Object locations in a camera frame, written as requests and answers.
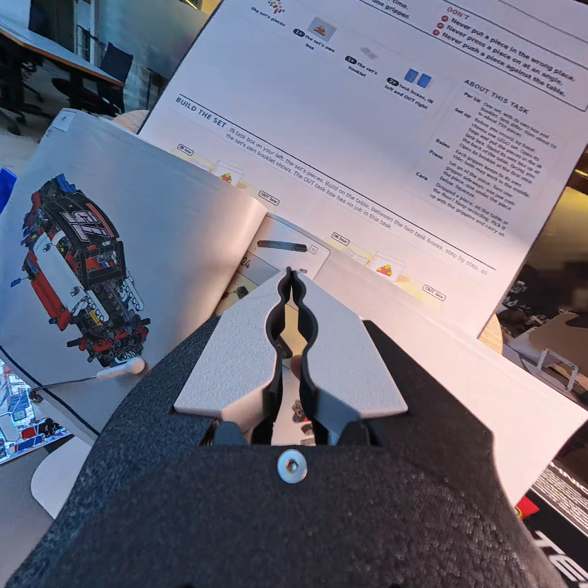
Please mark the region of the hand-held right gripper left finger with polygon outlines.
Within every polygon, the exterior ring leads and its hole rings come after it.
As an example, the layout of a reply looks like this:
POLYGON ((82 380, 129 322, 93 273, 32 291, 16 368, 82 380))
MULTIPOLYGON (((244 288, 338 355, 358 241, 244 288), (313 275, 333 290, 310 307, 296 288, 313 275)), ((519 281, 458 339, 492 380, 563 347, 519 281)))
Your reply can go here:
POLYGON ((242 432, 268 422, 282 401, 283 354, 291 269, 279 272, 224 311, 174 402, 179 413, 235 423, 242 432))

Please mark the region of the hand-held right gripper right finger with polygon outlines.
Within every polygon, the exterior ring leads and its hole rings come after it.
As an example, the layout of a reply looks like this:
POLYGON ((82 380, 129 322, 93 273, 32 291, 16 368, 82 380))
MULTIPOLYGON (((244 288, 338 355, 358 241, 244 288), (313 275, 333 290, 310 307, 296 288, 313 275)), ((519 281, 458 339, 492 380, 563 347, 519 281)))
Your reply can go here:
POLYGON ((404 414, 408 405, 361 318, 305 275, 290 275, 302 353, 300 400, 317 444, 351 422, 404 414))

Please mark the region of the white instruction booklet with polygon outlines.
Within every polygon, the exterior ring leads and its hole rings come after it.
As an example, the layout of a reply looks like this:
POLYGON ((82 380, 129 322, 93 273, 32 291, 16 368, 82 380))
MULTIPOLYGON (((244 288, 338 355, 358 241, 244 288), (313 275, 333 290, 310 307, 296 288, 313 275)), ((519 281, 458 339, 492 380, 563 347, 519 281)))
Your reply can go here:
POLYGON ((138 375, 95 378, 141 357, 152 368, 220 304, 259 239, 303 253, 254 254, 259 282, 291 266, 380 327, 489 427, 511 503, 587 411, 474 335, 244 190, 118 124, 69 109, 48 128, 1 213, 1 357, 41 392, 41 411, 92 446, 138 375))

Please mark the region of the black lego set box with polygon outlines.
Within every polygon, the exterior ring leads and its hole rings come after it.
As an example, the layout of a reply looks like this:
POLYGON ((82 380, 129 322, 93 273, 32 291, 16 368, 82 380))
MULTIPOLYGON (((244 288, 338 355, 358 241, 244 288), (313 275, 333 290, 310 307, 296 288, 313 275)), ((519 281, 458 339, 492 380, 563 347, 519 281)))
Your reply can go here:
POLYGON ((552 461, 516 505, 568 587, 587 587, 587 483, 552 461))

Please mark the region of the clear acrylic stand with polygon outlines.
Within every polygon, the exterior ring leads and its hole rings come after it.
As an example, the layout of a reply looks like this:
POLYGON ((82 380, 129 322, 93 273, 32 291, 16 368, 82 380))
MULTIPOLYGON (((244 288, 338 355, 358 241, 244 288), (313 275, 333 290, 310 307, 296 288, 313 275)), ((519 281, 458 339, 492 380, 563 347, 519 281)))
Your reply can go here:
POLYGON ((523 355, 520 359, 526 371, 551 388, 564 394, 574 392, 580 370, 572 361, 548 348, 540 353, 536 361, 523 355))

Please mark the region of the holographic sticker sheet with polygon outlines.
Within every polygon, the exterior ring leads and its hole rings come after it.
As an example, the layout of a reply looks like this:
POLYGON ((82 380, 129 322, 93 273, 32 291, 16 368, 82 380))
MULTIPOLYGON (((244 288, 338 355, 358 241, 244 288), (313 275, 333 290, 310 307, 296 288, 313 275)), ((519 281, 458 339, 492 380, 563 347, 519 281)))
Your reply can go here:
POLYGON ((69 437, 51 418, 37 414, 29 386, 1 362, 1 464, 69 437))

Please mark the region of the white printed task sheet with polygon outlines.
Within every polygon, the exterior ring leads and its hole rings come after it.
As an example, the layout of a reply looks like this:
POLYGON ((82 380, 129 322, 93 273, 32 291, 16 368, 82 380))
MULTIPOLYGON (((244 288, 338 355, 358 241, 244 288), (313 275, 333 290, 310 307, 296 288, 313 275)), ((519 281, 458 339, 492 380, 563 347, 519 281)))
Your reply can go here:
POLYGON ((587 145, 587 4, 222 1, 139 135, 478 335, 587 145))

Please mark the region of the wooden background table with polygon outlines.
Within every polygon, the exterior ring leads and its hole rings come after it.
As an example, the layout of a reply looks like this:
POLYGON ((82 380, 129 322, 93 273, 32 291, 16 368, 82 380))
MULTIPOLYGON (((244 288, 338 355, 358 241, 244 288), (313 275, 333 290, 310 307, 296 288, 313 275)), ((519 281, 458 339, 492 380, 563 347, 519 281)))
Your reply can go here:
POLYGON ((41 55, 63 70, 80 75, 84 79, 103 81, 118 88, 124 87, 124 82, 83 60, 57 42, 26 29, 17 21, 1 17, 1 35, 19 47, 41 55))

